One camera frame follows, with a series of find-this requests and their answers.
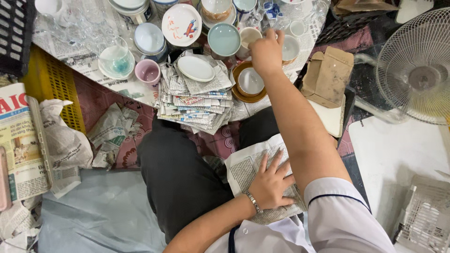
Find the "plastic basket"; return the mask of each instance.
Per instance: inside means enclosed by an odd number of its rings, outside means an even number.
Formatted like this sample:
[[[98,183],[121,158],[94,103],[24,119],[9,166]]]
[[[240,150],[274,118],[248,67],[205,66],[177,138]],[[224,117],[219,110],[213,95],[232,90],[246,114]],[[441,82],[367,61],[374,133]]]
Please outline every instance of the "plastic basket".
[[[34,0],[0,1],[0,71],[27,73],[35,14]]]
[[[28,74],[23,77],[27,95],[42,102],[45,99],[69,100],[61,118],[72,129],[86,134],[72,69],[36,45],[31,46]]]
[[[317,37],[315,46],[328,45],[341,42],[359,30],[367,26],[370,22],[389,11],[377,10],[367,12],[353,12],[346,15],[337,16],[334,13],[333,2],[327,13],[327,19],[322,32]]]

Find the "light blue cup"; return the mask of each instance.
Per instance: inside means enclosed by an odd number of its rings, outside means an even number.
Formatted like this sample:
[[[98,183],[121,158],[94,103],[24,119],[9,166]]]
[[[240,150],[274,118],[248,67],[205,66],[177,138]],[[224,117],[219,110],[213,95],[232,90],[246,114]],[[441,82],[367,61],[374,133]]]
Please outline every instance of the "light blue cup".
[[[241,46],[241,35],[236,27],[219,23],[209,30],[208,44],[217,55],[222,57],[232,56]]]

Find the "white plate with red painting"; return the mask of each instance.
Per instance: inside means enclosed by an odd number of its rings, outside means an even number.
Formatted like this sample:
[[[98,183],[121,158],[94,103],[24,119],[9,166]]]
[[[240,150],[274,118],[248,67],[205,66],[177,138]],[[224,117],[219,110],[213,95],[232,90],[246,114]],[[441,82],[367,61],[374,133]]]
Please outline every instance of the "white plate with red painting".
[[[189,46],[202,32],[202,18],[192,5],[177,4],[164,13],[161,30],[172,45]]]

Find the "navy trim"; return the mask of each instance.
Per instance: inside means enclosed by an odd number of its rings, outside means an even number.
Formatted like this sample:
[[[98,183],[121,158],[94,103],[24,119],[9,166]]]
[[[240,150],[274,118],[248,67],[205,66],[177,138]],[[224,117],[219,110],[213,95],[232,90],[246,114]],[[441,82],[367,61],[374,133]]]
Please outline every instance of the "navy trim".
[[[359,200],[359,199],[357,199],[357,198],[353,198],[353,197],[347,196],[347,195],[340,195],[340,194],[324,194],[324,195],[315,196],[315,197],[313,197],[313,198],[310,200],[310,202],[308,203],[308,208],[309,208],[309,206],[311,205],[311,202],[312,202],[313,200],[318,199],[318,198],[321,198],[321,197],[346,197],[346,198],[351,198],[351,199],[354,199],[354,200],[358,201],[359,203],[361,203],[364,207],[367,208],[367,210],[369,211],[369,213],[372,214],[372,212],[370,211],[370,209],[369,209],[366,205],[364,205],[364,202],[362,202],[361,200]]]
[[[236,253],[236,246],[234,245],[234,233],[241,225],[237,225],[231,229],[228,236],[228,253]]]

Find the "glass with blue liquid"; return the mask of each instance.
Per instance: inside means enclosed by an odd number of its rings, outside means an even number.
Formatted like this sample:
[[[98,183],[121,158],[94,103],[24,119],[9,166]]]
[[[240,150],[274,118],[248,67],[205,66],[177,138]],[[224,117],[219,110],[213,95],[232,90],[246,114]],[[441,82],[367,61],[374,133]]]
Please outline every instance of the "glass with blue liquid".
[[[134,56],[124,39],[112,36],[105,40],[99,56],[99,67],[115,79],[128,76],[134,68]]]

